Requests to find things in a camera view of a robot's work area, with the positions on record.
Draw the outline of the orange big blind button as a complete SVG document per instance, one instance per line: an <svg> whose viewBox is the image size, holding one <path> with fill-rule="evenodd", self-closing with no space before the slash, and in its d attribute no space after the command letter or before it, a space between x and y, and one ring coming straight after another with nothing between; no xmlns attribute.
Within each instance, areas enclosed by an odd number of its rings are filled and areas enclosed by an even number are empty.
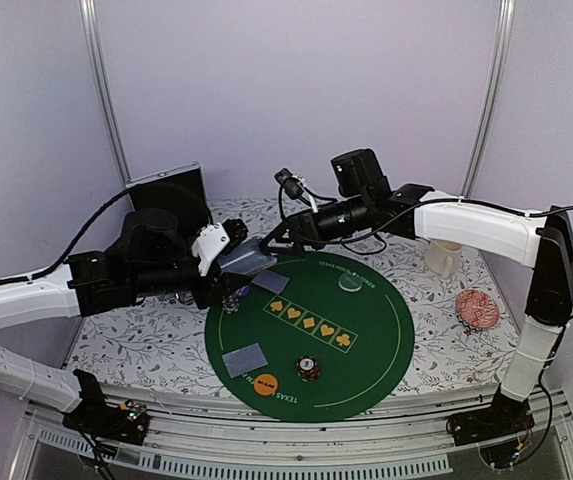
<svg viewBox="0 0 573 480"><path fill-rule="evenodd" d="M258 375L253 383L254 391L262 397L270 397L277 393L279 383L277 378L268 373Z"/></svg>

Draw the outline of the dealt card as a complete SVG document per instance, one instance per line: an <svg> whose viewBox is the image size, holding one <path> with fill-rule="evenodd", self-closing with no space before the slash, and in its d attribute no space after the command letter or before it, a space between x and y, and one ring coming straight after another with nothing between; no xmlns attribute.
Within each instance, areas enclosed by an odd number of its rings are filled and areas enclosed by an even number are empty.
<svg viewBox="0 0 573 480"><path fill-rule="evenodd" d="M271 270L263 270L262 272L258 273L251 281L253 285L256 285L274 294L281 294L289 282L290 279L288 277Z"/></svg>
<svg viewBox="0 0 573 480"><path fill-rule="evenodd" d="M231 378L240 377L269 364L258 343L227 352L222 355L222 361Z"/></svg>

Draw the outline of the blue poker chip stack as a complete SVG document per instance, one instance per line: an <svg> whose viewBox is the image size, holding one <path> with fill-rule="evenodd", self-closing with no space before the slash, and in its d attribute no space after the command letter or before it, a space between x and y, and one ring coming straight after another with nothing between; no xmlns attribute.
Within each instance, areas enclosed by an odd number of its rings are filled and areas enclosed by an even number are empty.
<svg viewBox="0 0 573 480"><path fill-rule="evenodd" d="M222 300L222 310L228 315L238 313L240 310L239 298L235 294L226 296Z"/></svg>

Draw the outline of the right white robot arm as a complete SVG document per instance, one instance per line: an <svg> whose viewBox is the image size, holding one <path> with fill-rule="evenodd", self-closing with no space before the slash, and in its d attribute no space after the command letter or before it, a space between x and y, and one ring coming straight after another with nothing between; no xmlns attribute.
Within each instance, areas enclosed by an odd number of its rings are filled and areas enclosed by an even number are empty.
<svg viewBox="0 0 573 480"><path fill-rule="evenodd" d="M482 421L490 435L505 435L520 422L518 402L530 395L572 316L573 232L567 213L514 210L418 184L393 190L370 148L342 154L331 165L341 200L283 216L261 241L263 252L301 255L305 247L348 245L384 232L454 242L531 269L525 324L499 386L501 400Z"/></svg>

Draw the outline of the red black poker chip stack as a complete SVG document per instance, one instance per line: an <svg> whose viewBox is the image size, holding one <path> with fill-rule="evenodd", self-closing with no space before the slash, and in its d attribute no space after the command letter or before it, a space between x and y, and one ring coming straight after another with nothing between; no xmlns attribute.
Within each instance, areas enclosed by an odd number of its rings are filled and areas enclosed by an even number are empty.
<svg viewBox="0 0 573 480"><path fill-rule="evenodd" d="M306 382L314 382L321 377L321 368L314 357L302 356L296 362L299 377Z"/></svg>

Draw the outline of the purple small blind button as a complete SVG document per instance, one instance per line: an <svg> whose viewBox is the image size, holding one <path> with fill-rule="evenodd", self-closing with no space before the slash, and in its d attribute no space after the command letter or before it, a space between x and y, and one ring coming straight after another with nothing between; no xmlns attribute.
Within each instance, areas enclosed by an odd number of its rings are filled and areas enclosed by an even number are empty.
<svg viewBox="0 0 573 480"><path fill-rule="evenodd" d="M249 287L248 285L245 285L245 286L240 287L239 289L237 289L237 290L235 291L235 295L236 295L237 297L242 298L242 297L247 296L247 295L249 294L249 291L250 291L250 287Z"/></svg>

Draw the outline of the aluminium poker chip case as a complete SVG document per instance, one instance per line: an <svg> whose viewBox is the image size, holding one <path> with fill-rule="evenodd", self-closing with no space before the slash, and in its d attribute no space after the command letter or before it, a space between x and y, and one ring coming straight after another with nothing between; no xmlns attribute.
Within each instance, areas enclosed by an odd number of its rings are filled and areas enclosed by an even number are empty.
<svg viewBox="0 0 573 480"><path fill-rule="evenodd" d="M183 235L195 234L211 222L202 170L198 162L133 179L126 184L135 210L157 208L169 211Z"/></svg>

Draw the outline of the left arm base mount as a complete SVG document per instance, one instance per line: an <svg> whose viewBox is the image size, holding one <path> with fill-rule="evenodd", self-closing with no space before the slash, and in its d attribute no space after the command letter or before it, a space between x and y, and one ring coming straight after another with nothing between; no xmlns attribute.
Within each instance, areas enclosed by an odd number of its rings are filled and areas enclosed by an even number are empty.
<svg viewBox="0 0 573 480"><path fill-rule="evenodd" d="M104 400L82 400L70 413L63 415L68 429L121 443L142 446L148 432L150 416L145 404L131 399L117 406Z"/></svg>

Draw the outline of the blue playing card deck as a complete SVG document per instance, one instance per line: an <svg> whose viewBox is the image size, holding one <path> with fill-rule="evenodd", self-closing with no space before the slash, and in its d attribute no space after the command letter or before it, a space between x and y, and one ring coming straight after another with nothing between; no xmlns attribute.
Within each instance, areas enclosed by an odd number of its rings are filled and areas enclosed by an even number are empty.
<svg viewBox="0 0 573 480"><path fill-rule="evenodd" d="M261 238L252 237L235 247L229 254L220 254L217 262L225 273L254 276L277 263L277 257L260 248Z"/></svg>

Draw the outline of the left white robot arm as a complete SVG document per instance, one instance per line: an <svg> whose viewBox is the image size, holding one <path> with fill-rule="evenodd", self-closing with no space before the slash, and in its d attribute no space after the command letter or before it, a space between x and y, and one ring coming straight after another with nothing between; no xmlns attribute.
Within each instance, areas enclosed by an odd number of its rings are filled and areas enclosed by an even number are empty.
<svg viewBox="0 0 573 480"><path fill-rule="evenodd" d="M106 251L75 254L55 268L0 279L0 329L94 316L165 293L188 292L198 308L208 308L249 282L245 275L223 272L217 262L247 233L242 220L229 219L184 236L168 211L131 212ZM75 412L94 434L107 433L115 423L94 375L53 369L1 346L0 389L65 414Z"/></svg>

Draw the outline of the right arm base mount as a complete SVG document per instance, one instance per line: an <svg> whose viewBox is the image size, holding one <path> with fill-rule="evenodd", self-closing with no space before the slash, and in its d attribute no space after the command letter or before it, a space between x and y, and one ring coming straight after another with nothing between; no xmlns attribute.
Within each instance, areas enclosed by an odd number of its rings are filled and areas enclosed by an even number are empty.
<svg viewBox="0 0 573 480"><path fill-rule="evenodd" d="M446 431L461 446L525 432L534 425L528 400L513 400L497 391L489 406L449 416Z"/></svg>

